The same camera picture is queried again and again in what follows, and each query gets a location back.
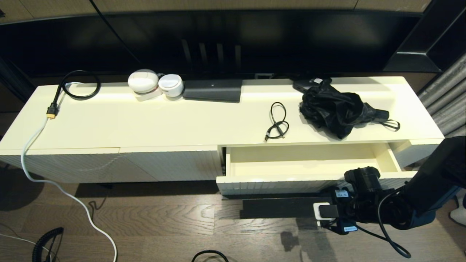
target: label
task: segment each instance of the label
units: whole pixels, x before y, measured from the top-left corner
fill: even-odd
[[[357,227],[345,227],[343,230],[345,232],[357,231]]]
[[[336,197],[349,197],[348,192],[346,190],[335,190]]]

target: white tv stand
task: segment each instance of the white tv stand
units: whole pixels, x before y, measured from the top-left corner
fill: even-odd
[[[415,174],[400,166],[429,155],[444,138],[403,77],[335,78],[332,85],[388,110],[401,129],[368,124],[343,140],[329,137],[300,114],[302,94],[290,80],[245,80],[240,103],[165,96],[138,102],[126,83],[104,83],[89,100],[62,94],[59,114],[31,146],[26,165],[64,183],[216,179],[225,195],[316,192],[344,185],[346,170],[374,166],[383,186],[398,187]],[[84,95],[94,86],[70,89]],[[0,160],[20,166],[21,149],[56,87],[36,89],[0,143]],[[273,102],[286,106],[290,129],[265,143]]]

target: open drawer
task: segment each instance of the open drawer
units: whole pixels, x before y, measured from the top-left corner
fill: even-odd
[[[350,186],[344,173],[373,166],[382,187],[397,188],[416,172],[402,172],[388,143],[228,147],[222,195],[310,193]]]

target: white cable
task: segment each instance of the white cable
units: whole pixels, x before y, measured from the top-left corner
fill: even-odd
[[[26,241],[26,242],[29,242],[29,243],[35,245],[34,242],[29,241],[29,240],[24,239],[24,238],[19,238],[19,237],[15,237],[15,236],[10,236],[10,235],[7,235],[7,234],[0,234],[0,235],[5,236],[5,237],[9,237],[9,238],[13,238],[13,239],[17,239],[17,240]]]
[[[52,185],[56,186],[58,189],[60,189],[60,191],[63,194],[71,197],[76,202],[80,203],[81,206],[86,210],[86,213],[87,213],[88,218],[89,218],[89,223],[91,224],[91,226],[93,228],[95,228],[97,231],[99,231],[100,233],[102,233],[103,235],[105,235],[110,240],[110,242],[112,243],[113,250],[115,252],[115,256],[113,257],[113,262],[116,262],[117,261],[117,259],[116,259],[117,258],[117,250],[116,250],[117,246],[115,244],[115,241],[113,241],[113,239],[111,238],[111,236],[109,234],[107,234],[105,231],[101,230],[100,228],[98,228],[97,226],[94,225],[94,223],[92,222],[92,218],[90,216],[90,213],[89,213],[89,210],[88,210],[87,206],[84,203],[82,203],[81,200],[77,199],[75,196],[73,196],[73,195],[67,193],[65,190],[63,190],[63,188],[59,184],[57,184],[56,182],[53,182],[53,181],[50,181],[50,180],[33,179],[31,177],[31,175],[29,174],[29,172],[27,171],[27,169],[26,169],[26,165],[25,165],[25,162],[24,162],[26,152],[29,149],[29,147],[31,146],[31,144],[34,142],[34,139],[42,132],[42,130],[44,130],[45,125],[47,124],[47,121],[48,121],[48,118],[46,117],[44,123],[42,124],[42,126],[36,131],[36,133],[34,133],[34,135],[31,136],[31,138],[24,145],[23,152],[21,153],[21,166],[23,168],[23,171],[26,174],[27,178],[29,180],[31,180],[32,182],[52,184]]]

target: gray curtain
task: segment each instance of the gray curtain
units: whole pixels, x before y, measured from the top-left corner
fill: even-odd
[[[466,53],[419,94],[446,138],[466,135]]]

